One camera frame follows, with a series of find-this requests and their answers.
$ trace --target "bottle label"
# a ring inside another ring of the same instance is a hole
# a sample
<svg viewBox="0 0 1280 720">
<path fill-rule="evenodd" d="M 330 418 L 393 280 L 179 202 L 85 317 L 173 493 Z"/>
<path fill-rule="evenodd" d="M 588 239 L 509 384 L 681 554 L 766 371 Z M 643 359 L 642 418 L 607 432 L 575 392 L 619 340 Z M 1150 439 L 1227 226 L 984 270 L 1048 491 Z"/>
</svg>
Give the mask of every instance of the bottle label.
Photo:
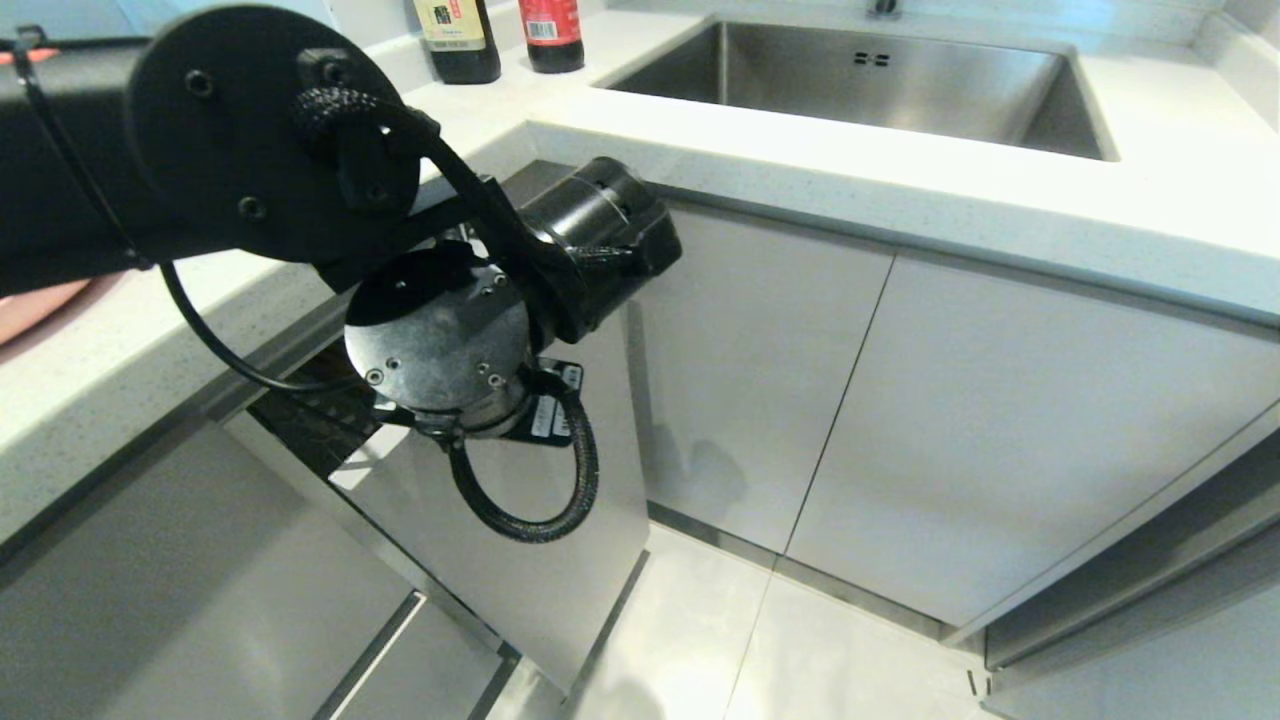
<svg viewBox="0 0 1280 720">
<path fill-rule="evenodd" d="M 568 45 L 582 40 L 577 0 L 520 0 L 525 40 L 530 45 Z"/>
<path fill-rule="evenodd" d="M 476 0 L 413 0 L 431 53 L 484 50 L 484 26 Z"/>
</svg>

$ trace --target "black bottle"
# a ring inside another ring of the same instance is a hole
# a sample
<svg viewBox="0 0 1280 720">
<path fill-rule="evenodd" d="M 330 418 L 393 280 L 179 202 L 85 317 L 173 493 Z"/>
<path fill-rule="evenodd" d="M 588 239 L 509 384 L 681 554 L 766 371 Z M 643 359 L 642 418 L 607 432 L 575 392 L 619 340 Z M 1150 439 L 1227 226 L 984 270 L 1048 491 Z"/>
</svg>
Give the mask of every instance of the black bottle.
<svg viewBox="0 0 1280 720">
<path fill-rule="evenodd" d="M 577 0 L 520 0 L 520 17 L 535 72 L 567 73 L 582 67 Z"/>
<path fill-rule="evenodd" d="M 442 82 L 480 85 L 502 74 L 484 0 L 413 0 Z"/>
</svg>

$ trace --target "screw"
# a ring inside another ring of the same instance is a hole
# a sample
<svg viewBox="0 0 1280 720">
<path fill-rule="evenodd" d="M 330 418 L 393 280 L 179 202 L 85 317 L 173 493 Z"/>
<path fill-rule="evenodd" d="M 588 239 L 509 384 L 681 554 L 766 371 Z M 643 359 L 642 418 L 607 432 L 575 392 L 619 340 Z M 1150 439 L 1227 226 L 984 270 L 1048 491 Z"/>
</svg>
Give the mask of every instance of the screw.
<svg viewBox="0 0 1280 720">
<path fill-rule="evenodd" d="M 182 82 L 187 86 L 187 92 L 201 100 L 214 96 L 214 78 L 205 70 L 189 70 Z"/>
<path fill-rule="evenodd" d="M 333 85 L 342 85 L 347 79 L 347 69 L 342 67 L 342 63 L 325 63 L 320 73 L 324 76 L 325 82 L 332 82 Z"/>
<path fill-rule="evenodd" d="M 251 223 L 261 223 L 266 219 L 266 205 L 252 195 L 241 197 L 236 208 L 239 210 L 241 218 Z"/>
</svg>

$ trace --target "cabinet door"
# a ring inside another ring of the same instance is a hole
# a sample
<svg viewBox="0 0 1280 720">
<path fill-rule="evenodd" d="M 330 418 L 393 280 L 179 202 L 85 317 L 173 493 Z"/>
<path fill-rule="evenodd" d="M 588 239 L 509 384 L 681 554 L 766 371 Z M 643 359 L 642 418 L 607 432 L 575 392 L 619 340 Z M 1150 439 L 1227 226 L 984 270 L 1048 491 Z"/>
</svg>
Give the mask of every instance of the cabinet door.
<svg viewBox="0 0 1280 720">
<path fill-rule="evenodd" d="M 389 537 L 567 691 L 586 661 L 649 537 L 620 318 L 547 355 L 585 368 L 582 404 L 600 455 L 600 489 L 586 521 L 547 544 L 507 539 L 466 506 L 434 441 L 387 427 L 330 478 Z M 467 443 L 494 501 L 550 518 L 573 488 L 572 448 Z"/>
<path fill-rule="evenodd" d="M 1277 397 L 1274 338 L 900 258 L 788 555 L 965 625 Z"/>
<path fill-rule="evenodd" d="M 649 500 L 781 552 L 892 256 L 671 206 L 685 255 L 627 307 Z"/>
<path fill-rule="evenodd" d="M 5 566 L 0 716 L 311 717 L 410 589 L 205 427 Z"/>
</svg>

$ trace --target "pink object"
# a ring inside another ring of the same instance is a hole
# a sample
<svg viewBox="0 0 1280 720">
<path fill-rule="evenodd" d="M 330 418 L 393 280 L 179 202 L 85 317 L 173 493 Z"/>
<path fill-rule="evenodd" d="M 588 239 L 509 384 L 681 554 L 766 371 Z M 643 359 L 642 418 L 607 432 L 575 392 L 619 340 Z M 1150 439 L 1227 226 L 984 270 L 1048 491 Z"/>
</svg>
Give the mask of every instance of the pink object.
<svg viewBox="0 0 1280 720">
<path fill-rule="evenodd" d="M 67 304 L 90 281 L 46 287 L 22 295 L 0 297 L 0 345 L 9 342 L 23 331 L 44 320 Z"/>
</svg>

